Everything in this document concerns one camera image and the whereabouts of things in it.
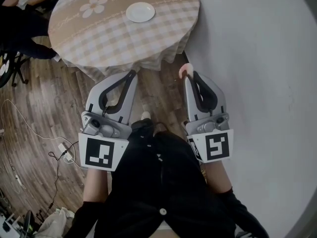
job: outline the round table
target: round table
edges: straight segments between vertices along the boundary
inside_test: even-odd
[[[127,8],[147,2],[156,10],[144,23],[126,16]],[[184,51],[199,14],[199,0],[59,0],[52,12],[52,48],[68,66],[96,82],[140,67],[160,70]]]

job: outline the wooden floor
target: wooden floor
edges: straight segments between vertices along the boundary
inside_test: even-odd
[[[38,41],[50,45],[47,37]],[[184,63],[184,57],[179,55],[173,64],[163,62],[159,72],[142,69],[138,73],[131,122],[139,120],[143,111],[149,111],[154,121],[162,121],[170,131],[184,136],[180,127],[186,119],[183,86],[177,77]],[[0,89],[0,105],[5,99],[12,100],[31,127],[44,137],[63,136],[71,142],[77,141],[81,113],[94,82],[80,70],[67,68],[62,61],[31,59],[23,66],[22,73],[29,84],[24,85],[18,79],[16,88],[7,84]],[[115,92],[109,98],[115,102],[117,96]],[[0,140],[0,188],[15,214],[24,215],[29,209],[33,213],[46,211],[55,193],[57,166],[48,153],[53,151],[59,156],[58,145],[63,140],[35,136],[9,102],[3,106],[2,117],[5,136]],[[78,146],[76,160],[80,163]],[[14,179],[15,173],[26,189]],[[74,164],[60,162],[58,193],[49,213],[60,207],[76,211],[81,206],[85,174],[85,170]]]

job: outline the button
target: button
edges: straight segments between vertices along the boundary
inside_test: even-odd
[[[162,208],[160,209],[159,213],[164,216],[167,214],[167,211],[164,208]]]
[[[223,123],[223,121],[224,121],[223,117],[219,117],[216,122],[219,124],[219,123]]]
[[[93,119],[93,120],[91,121],[91,123],[92,123],[92,125],[93,125],[94,127],[96,127],[96,128],[99,128],[99,127],[100,127],[100,122],[98,122],[98,121],[95,120],[95,119]]]

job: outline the chair leg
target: chair leg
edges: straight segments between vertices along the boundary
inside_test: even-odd
[[[22,73],[21,73],[21,69],[17,68],[16,70],[17,70],[17,73],[19,74],[19,76],[21,78],[22,83],[27,85],[29,83],[29,81],[27,79],[26,80],[23,79],[23,76],[22,76]]]
[[[15,62],[15,65],[14,65],[15,70],[14,70],[14,74],[13,74],[12,87],[16,87],[16,86],[17,86],[17,84],[14,83],[15,77],[16,77],[16,74],[17,74],[17,73],[19,74],[19,77],[20,77],[20,79],[21,79],[21,81],[22,81],[23,84],[28,84],[28,83],[29,83],[29,81],[28,81],[27,79],[24,80],[24,78],[23,78],[23,75],[22,75],[22,72],[21,72],[21,66],[22,66],[27,60],[29,60],[30,58],[26,58],[26,59],[21,60],[22,57],[23,57],[23,55],[20,54],[19,57],[17,58],[17,61]]]
[[[42,222],[44,222],[44,218],[43,218],[43,216],[42,216],[42,210],[39,210],[39,215],[41,216]]]
[[[14,83],[14,81],[15,81],[15,77],[16,77],[16,74],[17,74],[17,71],[16,70],[14,70],[14,73],[13,73],[13,80],[12,80],[12,84],[11,84],[11,86],[12,87],[16,87],[16,83]]]

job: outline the flower print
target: flower print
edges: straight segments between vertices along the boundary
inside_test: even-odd
[[[80,7],[80,11],[84,11],[83,18],[88,18],[93,11],[95,13],[101,13],[104,11],[105,7],[102,4],[105,4],[108,0],[89,0],[89,3],[84,4]]]

